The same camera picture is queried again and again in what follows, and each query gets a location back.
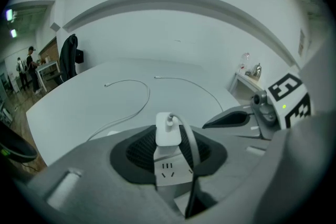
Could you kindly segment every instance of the charging cable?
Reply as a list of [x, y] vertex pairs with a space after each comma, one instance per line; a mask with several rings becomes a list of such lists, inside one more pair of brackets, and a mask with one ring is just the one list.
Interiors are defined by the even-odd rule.
[[150, 96], [151, 96], [151, 89], [148, 87], [148, 85], [147, 85], [146, 83], [144, 83], [144, 82], [142, 82], [142, 81], [139, 81], [139, 80], [133, 80], [133, 79], [125, 79], [125, 80], [120, 80], [120, 81], [116, 81], [116, 82], [113, 82], [113, 83], [106, 83], [106, 84], [104, 85], [104, 87], [107, 88], [107, 87], [109, 87], [109, 86], [111, 86], [111, 85], [113, 85], [113, 84], [116, 84], [116, 83], [119, 83], [119, 82], [123, 82], [123, 81], [135, 81], [135, 82], [139, 82], [139, 83], [145, 85], [145, 87], [147, 88], [147, 101], [146, 101], [146, 103], [142, 106], [142, 108], [141, 108], [140, 110], [138, 110], [138, 111], [135, 112], [134, 114], [129, 115], [129, 116], [126, 116], [126, 117], [121, 118], [121, 119], [118, 119], [118, 120], [115, 120], [115, 121], [111, 121], [111, 122], [105, 124], [104, 126], [102, 126], [101, 128], [99, 128], [98, 130], [96, 130], [92, 135], [90, 135], [90, 137], [86, 140], [86, 142], [89, 141], [90, 139], [92, 139], [92, 138], [93, 138], [94, 136], [96, 136], [98, 133], [102, 132], [103, 130], [105, 130], [105, 129], [109, 128], [109, 127], [115, 126], [115, 125], [117, 125], [117, 124], [120, 124], [120, 123], [122, 123], [122, 122], [128, 121], [128, 120], [130, 120], [131, 118], [135, 117], [135, 116], [138, 115], [138, 114], [145, 108], [145, 106], [147, 105], [147, 103], [148, 103], [148, 101], [149, 101], [149, 98], [150, 98]]
[[187, 80], [187, 79], [171, 78], [171, 77], [159, 77], [159, 76], [155, 76], [154, 79], [179, 79], [179, 80], [187, 81], [187, 82], [189, 82], [189, 83], [191, 83], [191, 84], [193, 84], [193, 85], [196, 85], [196, 86], [200, 87], [202, 90], [206, 91], [208, 94], [210, 94], [210, 95], [216, 100], [216, 102], [218, 103], [219, 107], [221, 108], [221, 111], [222, 111], [222, 112], [224, 111], [223, 108], [222, 108], [222, 106], [221, 106], [221, 104], [220, 104], [220, 102], [217, 100], [217, 98], [214, 97], [214, 95], [213, 95], [212, 93], [208, 92], [208, 91], [205, 90], [202, 86], [198, 85], [198, 84], [195, 83], [195, 82], [192, 82], [192, 81]]
[[188, 137], [188, 141], [189, 141], [189, 145], [190, 145], [190, 149], [191, 149], [191, 155], [192, 155], [192, 158], [193, 158], [193, 164], [194, 164], [194, 168], [195, 168], [195, 166], [200, 164], [200, 162], [201, 162], [201, 158], [200, 158], [200, 155], [199, 155], [200, 153], [198, 151], [198, 146], [197, 146], [195, 135], [194, 135], [193, 131], [191, 130], [190, 125], [187, 123], [187, 121], [182, 116], [176, 115], [175, 113], [170, 113], [168, 115], [168, 117], [167, 117], [167, 125], [168, 126], [172, 125], [173, 117], [178, 118], [181, 121], [181, 123], [184, 127], [184, 130], [185, 130], [185, 132], [187, 134], [187, 137]]

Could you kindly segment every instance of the ceiling light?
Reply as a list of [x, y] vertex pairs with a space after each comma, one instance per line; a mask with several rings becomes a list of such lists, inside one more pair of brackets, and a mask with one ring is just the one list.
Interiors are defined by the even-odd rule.
[[13, 20], [13, 11], [11, 9], [6, 11], [6, 19]]
[[15, 31], [15, 29], [11, 30], [10, 33], [11, 33], [12, 37], [16, 37], [16, 31]]

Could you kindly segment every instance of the man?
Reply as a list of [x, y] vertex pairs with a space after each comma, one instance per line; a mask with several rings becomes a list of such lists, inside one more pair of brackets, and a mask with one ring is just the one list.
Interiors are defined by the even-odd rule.
[[42, 88], [40, 89], [39, 85], [38, 85], [38, 80], [37, 80], [37, 75], [35, 73], [35, 69], [38, 67], [37, 63], [35, 63], [32, 59], [32, 53], [34, 51], [34, 47], [30, 46], [28, 49], [28, 57], [27, 57], [27, 65], [28, 65], [28, 72], [29, 75], [32, 78], [33, 81], [33, 91], [34, 94], [38, 94]]
[[20, 57], [17, 58], [16, 71], [19, 72], [22, 88], [24, 91], [26, 90], [26, 86], [29, 89], [29, 84], [28, 84], [28, 80], [26, 76], [26, 70], [27, 70], [26, 65], [21, 61]]

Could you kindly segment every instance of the wooden floor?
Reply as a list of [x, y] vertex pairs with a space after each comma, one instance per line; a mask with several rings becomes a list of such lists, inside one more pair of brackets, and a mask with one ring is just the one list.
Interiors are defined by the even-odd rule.
[[[32, 134], [30, 133], [28, 121], [26, 112], [41, 98], [43, 98], [46, 94], [48, 94], [51, 90], [53, 90], [57, 85], [52, 80], [49, 82], [45, 82], [46, 88], [48, 92], [45, 92], [44, 89], [41, 90], [41, 92], [37, 95], [34, 95], [33, 93], [33, 85], [29, 84], [29, 89], [26, 89], [24, 91], [21, 89], [21, 92], [19, 93], [11, 93], [8, 94], [8, 98], [5, 101], [4, 107], [11, 113], [13, 116], [13, 122], [10, 125], [10, 128], [20, 135], [22, 138], [24, 138], [30, 145], [32, 145], [38, 152], [38, 149], [35, 145], [34, 139], [32, 137]], [[26, 172], [29, 172], [31, 174], [37, 174], [39, 171], [44, 169], [46, 167], [45, 162], [43, 161], [40, 153], [38, 153], [38, 157], [29, 163], [25, 163], [24, 165], [28, 165], [32, 168], [26, 167], [20, 163], [12, 161], [12, 163], [18, 168], [23, 169]]]

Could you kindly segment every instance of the desk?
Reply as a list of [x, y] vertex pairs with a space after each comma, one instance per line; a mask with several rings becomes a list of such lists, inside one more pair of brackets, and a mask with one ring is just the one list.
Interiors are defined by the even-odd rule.
[[237, 87], [238, 81], [249, 87], [253, 92], [264, 90], [264, 86], [260, 83], [260, 81], [256, 81], [245, 74], [240, 74], [239, 72], [236, 72], [235, 79], [229, 89], [230, 93], [233, 93], [233, 91]]
[[209, 81], [200, 66], [145, 59], [115, 59], [93, 67], [67, 80], [27, 111], [35, 144], [47, 165], [86, 141], [103, 125], [138, 111], [147, 100], [146, 87], [138, 82], [105, 83], [124, 79], [140, 80], [151, 89], [147, 106], [136, 117], [108, 128], [124, 131], [155, 124], [158, 112], [175, 112], [193, 126], [202, 127], [221, 112], [204, 90], [181, 80], [154, 79], [154, 76], [191, 80], [211, 92], [224, 110], [239, 103], [216, 81]]
[[44, 69], [46, 69], [48, 67], [51, 67], [52, 65], [56, 65], [57, 71], [60, 72], [57, 61], [51, 61], [49, 63], [45, 63], [44, 65], [41, 65], [41, 66], [39, 66], [38, 68], [35, 69], [35, 72], [37, 73], [38, 79], [39, 79], [41, 85], [43, 86], [43, 89], [46, 92], [47, 92], [47, 88], [46, 88], [46, 86], [43, 83], [43, 79], [42, 79], [42, 76], [41, 76], [41, 71], [43, 71]]

